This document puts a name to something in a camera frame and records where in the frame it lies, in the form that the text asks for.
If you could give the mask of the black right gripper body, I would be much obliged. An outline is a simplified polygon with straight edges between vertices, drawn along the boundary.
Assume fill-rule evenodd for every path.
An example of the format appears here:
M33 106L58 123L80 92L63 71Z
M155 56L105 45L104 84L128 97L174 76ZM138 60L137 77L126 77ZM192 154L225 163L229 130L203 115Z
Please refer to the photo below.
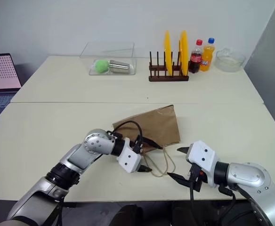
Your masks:
M208 178L206 173L204 173L196 164L192 164L191 169L189 171L190 176L188 179L189 188L199 192L203 183L208 183Z

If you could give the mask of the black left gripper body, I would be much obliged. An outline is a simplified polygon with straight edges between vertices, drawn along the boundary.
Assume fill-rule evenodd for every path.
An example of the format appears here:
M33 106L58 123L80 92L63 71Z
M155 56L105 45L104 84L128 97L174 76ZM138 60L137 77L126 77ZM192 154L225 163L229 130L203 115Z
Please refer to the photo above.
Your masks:
M136 143L134 145L134 152L138 154L139 160L138 160L138 166L136 171L139 172L139 166L142 165L142 156L141 156L141 148L142 148L142 137L137 136Z

